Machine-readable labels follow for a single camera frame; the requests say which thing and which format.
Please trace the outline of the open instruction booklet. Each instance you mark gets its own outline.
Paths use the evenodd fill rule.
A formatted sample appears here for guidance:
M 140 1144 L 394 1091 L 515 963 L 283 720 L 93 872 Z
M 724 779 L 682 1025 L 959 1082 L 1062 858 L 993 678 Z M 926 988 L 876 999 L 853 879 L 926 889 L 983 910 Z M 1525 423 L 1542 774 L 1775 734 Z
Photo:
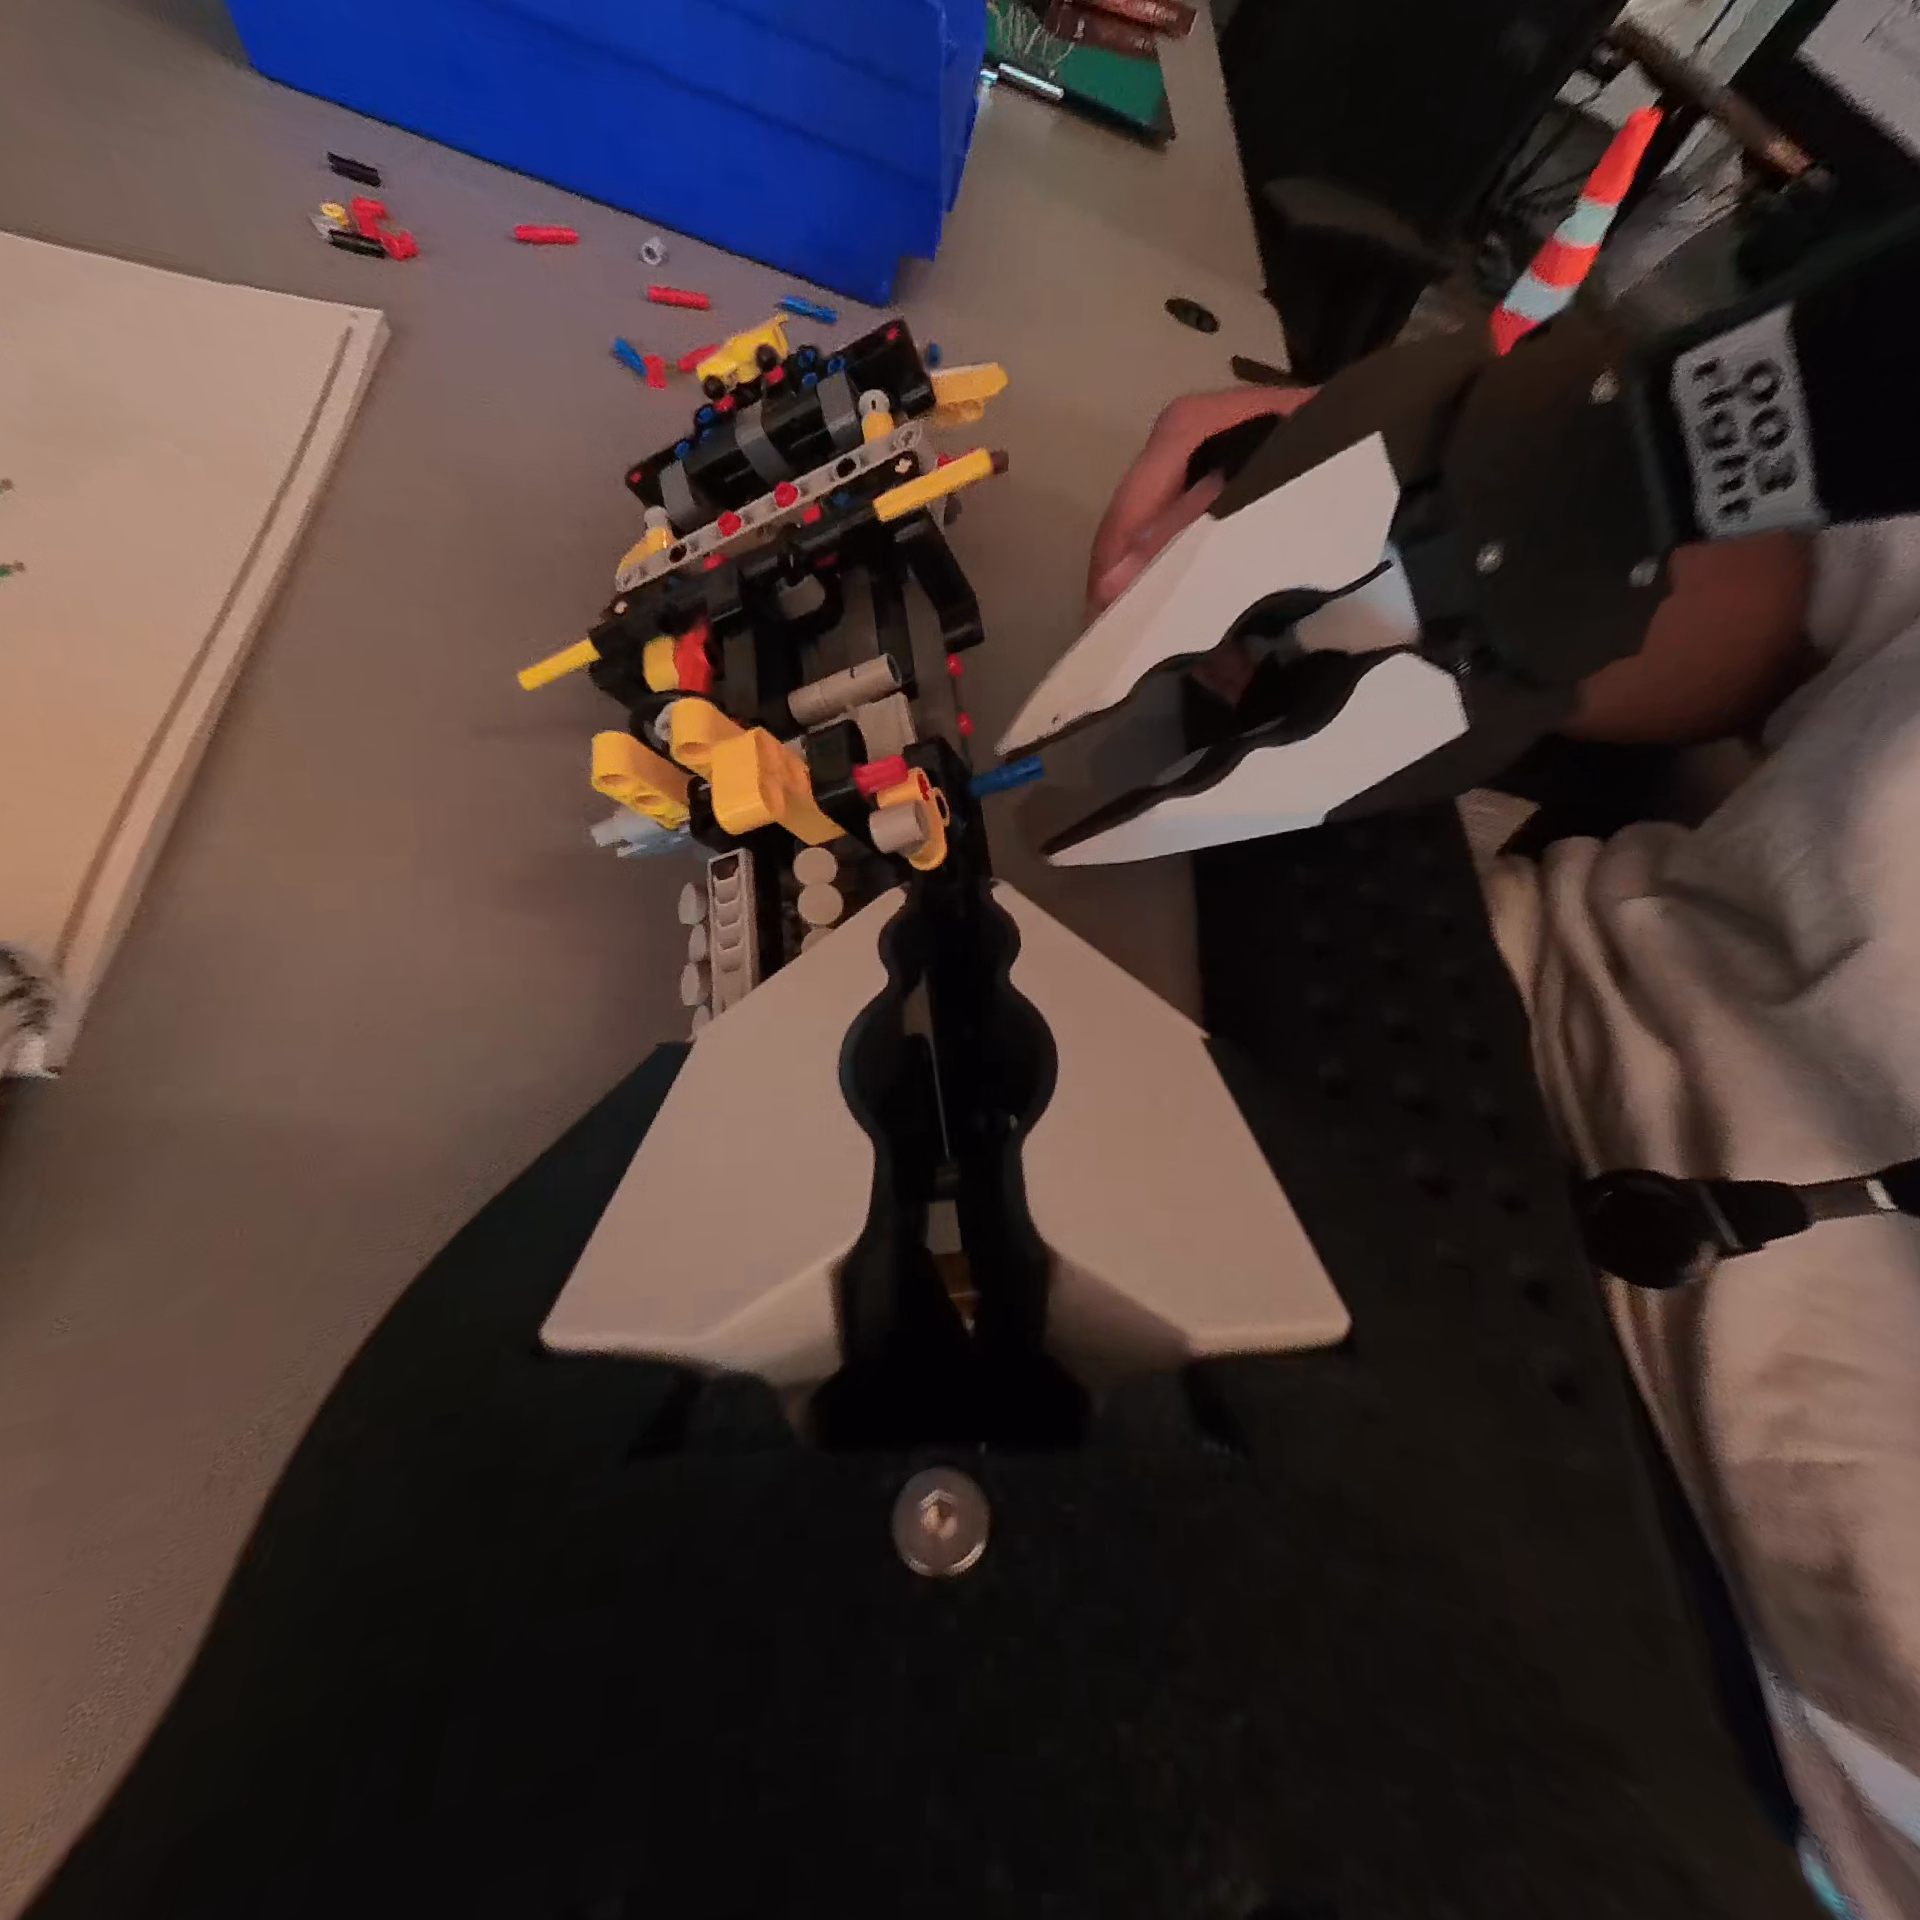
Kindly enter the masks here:
M 75 1047 L 386 340 L 4 234 L 4 1078 Z

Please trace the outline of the person's right hand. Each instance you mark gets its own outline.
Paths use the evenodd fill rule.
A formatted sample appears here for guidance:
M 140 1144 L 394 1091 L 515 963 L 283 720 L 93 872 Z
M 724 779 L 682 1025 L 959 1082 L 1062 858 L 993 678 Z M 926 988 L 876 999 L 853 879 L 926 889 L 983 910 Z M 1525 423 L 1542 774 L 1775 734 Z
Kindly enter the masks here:
M 1118 600 L 1223 489 L 1214 472 L 1188 478 L 1203 446 L 1243 423 L 1292 416 L 1311 396 L 1317 396 L 1315 387 L 1289 382 L 1199 392 L 1170 401 L 1121 475 L 1094 529 L 1086 620 L 1098 618 Z

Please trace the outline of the person's right forearm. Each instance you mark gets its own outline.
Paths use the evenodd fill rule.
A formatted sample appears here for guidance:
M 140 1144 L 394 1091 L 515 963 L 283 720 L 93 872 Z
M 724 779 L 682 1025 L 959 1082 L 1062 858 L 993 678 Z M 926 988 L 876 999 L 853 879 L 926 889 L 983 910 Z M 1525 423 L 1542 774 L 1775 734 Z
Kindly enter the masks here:
M 1636 654 L 1581 682 L 1559 734 L 1602 748 L 1754 736 L 1818 668 L 1810 536 L 1689 545 Z

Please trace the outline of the orange traffic cone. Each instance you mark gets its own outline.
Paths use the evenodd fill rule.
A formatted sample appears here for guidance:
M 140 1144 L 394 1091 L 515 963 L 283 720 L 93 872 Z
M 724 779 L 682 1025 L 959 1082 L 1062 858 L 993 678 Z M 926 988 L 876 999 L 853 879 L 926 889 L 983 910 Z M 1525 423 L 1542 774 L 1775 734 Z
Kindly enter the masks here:
M 1556 321 L 1573 304 L 1661 121 L 1661 108 L 1642 108 L 1614 132 L 1581 183 L 1573 210 L 1551 230 L 1523 278 L 1495 307 L 1489 327 L 1495 358 L 1513 353 L 1523 338 Z

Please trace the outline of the black yellow lego car chassis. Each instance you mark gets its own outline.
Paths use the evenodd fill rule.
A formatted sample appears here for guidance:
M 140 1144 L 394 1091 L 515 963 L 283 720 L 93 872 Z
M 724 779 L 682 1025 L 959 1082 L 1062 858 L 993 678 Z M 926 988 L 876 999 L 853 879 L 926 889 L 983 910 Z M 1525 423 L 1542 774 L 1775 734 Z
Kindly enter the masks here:
M 957 697 L 985 634 L 949 542 L 1006 458 L 945 444 L 1003 371 L 935 369 L 901 319 L 830 351 L 775 321 L 697 378 L 689 427 L 628 472 L 642 536 L 605 606 L 518 684 L 585 680 L 617 707 L 595 839 L 691 863 L 676 1074 L 713 1019 L 902 889 L 890 984 L 841 1057 L 876 1167 L 831 1286 L 837 1375 L 1044 1354 L 1020 1155 L 1055 1057 L 1011 985 Z

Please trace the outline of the blue plastic bin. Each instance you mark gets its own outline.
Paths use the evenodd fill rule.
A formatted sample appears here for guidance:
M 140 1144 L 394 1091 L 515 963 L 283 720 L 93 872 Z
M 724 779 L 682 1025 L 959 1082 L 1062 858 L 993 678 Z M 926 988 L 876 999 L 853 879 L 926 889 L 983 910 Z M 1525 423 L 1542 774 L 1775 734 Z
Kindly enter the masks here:
M 886 307 L 957 201 L 980 3 L 228 3 L 267 80 Z

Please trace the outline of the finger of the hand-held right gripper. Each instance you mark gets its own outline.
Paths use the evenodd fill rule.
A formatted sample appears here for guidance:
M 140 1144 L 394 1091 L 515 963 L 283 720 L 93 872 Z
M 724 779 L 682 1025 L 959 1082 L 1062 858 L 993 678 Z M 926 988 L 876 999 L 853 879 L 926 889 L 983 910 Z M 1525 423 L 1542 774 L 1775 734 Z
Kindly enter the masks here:
M 1267 660 L 1221 732 L 1039 850 L 1118 866 L 1305 832 L 1468 728 L 1455 675 L 1411 649 Z
M 1309 651 L 1411 644 L 1411 587 L 1388 532 L 1401 480 L 1382 432 L 1174 536 L 1027 697 L 996 753 L 1014 758 L 1124 707 L 1164 668 L 1207 656 L 1260 609 L 1307 594 Z

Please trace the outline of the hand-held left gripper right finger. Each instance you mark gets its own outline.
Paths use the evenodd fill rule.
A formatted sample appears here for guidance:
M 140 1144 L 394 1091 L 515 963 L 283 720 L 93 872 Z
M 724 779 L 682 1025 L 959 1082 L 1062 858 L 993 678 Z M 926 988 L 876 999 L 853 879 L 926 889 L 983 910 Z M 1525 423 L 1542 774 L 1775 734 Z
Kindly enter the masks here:
M 1062 1363 L 1309 1354 L 1353 1328 L 1210 1036 L 1012 884 L 1012 991 L 1055 1074 L 1022 1140 Z

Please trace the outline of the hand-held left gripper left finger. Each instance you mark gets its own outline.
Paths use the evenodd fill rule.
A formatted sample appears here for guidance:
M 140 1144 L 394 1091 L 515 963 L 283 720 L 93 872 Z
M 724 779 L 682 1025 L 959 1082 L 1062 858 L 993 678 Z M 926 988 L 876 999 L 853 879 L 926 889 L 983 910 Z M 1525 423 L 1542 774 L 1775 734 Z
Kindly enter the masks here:
M 843 1092 L 858 1017 L 890 985 L 901 888 L 713 1019 L 542 1326 L 554 1354 L 830 1377 L 834 1275 L 874 1203 Z

